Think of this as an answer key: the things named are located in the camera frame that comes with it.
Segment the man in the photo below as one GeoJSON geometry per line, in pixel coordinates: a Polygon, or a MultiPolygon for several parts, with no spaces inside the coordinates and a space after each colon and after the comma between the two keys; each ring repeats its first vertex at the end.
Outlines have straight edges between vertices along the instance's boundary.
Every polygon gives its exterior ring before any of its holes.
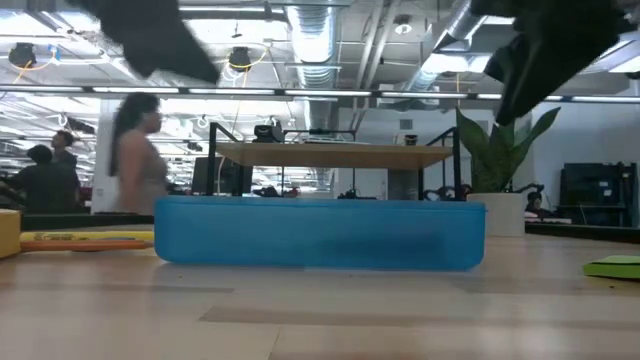
{"type": "Polygon", "coordinates": [[[6,179],[6,185],[26,194],[26,211],[35,214],[64,214],[76,209],[80,182],[73,168],[52,163],[48,147],[36,145],[27,151],[36,164],[6,179]]]}
{"type": "Polygon", "coordinates": [[[73,145],[73,135],[69,132],[60,130],[51,139],[51,147],[53,148],[53,162],[76,168],[78,159],[67,151],[67,148],[73,145]]]}

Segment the ceiling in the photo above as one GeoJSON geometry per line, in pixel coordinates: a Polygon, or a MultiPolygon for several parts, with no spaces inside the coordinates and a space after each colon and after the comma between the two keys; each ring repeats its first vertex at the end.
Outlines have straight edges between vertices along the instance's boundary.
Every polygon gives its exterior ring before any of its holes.
{"type": "MultiPolygon", "coordinates": [[[[111,44],[100,33],[99,23],[76,10],[69,9],[62,0],[52,0],[58,5],[55,13],[26,11],[26,1],[12,0],[0,9],[0,83],[91,85],[91,86],[192,86],[200,83],[170,73],[155,73],[149,79],[141,79],[129,69],[118,46],[111,44]],[[38,70],[24,71],[8,61],[9,51],[17,42],[35,45],[38,70]]],[[[305,0],[271,1],[274,9],[281,4],[305,2],[305,0]]],[[[309,0],[307,3],[345,5],[339,10],[338,56],[333,64],[339,69],[337,87],[355,87],[358,68],[364,50],[364,39],[371,31],[377,31],[375,45],[380,42],[382,26],[371,23],[373,2],[309,0]]],[[[181,5],[228,5],[228,1],[181,1],[181,5]]],[[[412,30],[406,34],[391,31],[382,52],[382,58],[373,78],[373,87],[381,84],[406,82],[422,66],[433,46],[439,29],[446,23],[451,1],[405,0],[397,14],[410,15],[412,30]]],[[[380,24],[385,21],[383,10],[380,24]]],[[[225,67],[230,50],[234,46],[249,47],[252,61],[258,62],[246,78],[223,71],[220,87],[295,88],[298,87],[297,60],[290,42],[290,27],[286,22],[262,20],[207,19],[206,15],[183,13],[188,27],[210,55],[213,62],[225,67]]],[[[473,37],[469,50],[474,56],[486,57],[513,36],[509,22],[501,21],[483,25],[473,37]]],[[[616,94],[628,87],[623,74],[608,70],[634,59],[640,54],[640,46],[628,41],[616,51],[598,60],[563,86],[559,94],[616,94]]],[[[478,72],[461,72],[438,77],[435,85],[440,91],[499,93],[501,84],[478,72]]],[[[94,129],[100,116],[100,99],[90,97],[52,97],[24,94],[5,94],[0,100],[0,171],[24,166],[24,149],[36,143],[48,143],[56,130],[73,118],[94,129]],[[15,140],[19,136],[28,140],[15,140]]],[[[236,101],[177,99],[168,96],[163,100],[165,115],[163,132],[156,135],[158,147],[165,157],[174,159],[174,175],[189,178],[191,158],[197,152],[187,149],[181,139],[194,141],[207,139],[206,123],[217,121],[233,130],[244,140],[251,140],[257,124],[281,121],[285,129],[304,129],[307,126],[302,101],[236,101]]],[[[363,127],[375,133],[375,126],[363,127]]],[[[79,141],[73,152],[79,155],[83,176],[90,180],[95,136],[78,134],[79,141]]],[[[206,151],[206,142],[201,143],[206,151]]]]}

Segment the white planter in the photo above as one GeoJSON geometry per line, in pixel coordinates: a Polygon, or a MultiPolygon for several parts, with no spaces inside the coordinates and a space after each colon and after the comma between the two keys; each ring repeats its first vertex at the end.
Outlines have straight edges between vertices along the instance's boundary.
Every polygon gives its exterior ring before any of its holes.
{"type": "Polygon", "coordinates": [[[522,194],[469,194],[467,201],[483,203],[487,208],[486,236],[524,236],[524,197],[522,194]]]}

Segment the ductwork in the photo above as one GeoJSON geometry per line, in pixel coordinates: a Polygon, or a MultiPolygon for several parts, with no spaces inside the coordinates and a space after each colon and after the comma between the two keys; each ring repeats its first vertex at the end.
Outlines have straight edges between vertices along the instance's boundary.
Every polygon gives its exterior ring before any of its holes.
{"type": "MultiPolygon", "coordinates": [[[[291,44],[296,59],[313,66],[299,67],[298,79],[305,89],[331,89],[336,85],[335,68],[318,66],[333,60],[337,33],[337,12],[327,6],[290,6],[291,44]]],[[[306,101],[305,122],[310,129],[337,130],[337,103],[306,101]]],[[[328,169],[315,169],[318,189],[328,188],[328,169]]]]}
{"type": "MultiPolygon", "coordinates": [[[[447,45],[451,45],[458,41],[469,39],[485,21],[486,16],[475,16],[471,14],[471,0],[457,0],[451,11],[449,23],[435,46],[433,51],[437,51],[447,45]]],[[[439,72],[433,72],[427,58],[420,69],[413,75],[411,80],[404,87],[405,91],[427,91],[440,75],[439,72]]]]}

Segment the blue tray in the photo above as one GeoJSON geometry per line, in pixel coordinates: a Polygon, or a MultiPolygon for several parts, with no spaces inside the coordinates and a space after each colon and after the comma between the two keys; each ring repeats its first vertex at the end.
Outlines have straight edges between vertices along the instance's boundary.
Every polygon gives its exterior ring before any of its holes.
{"type": "Polygon", "coordinates": [[[155,249],[180,264],[461,271],[482,261],[484,224],[477,203],[170,196],[155,249]]]}

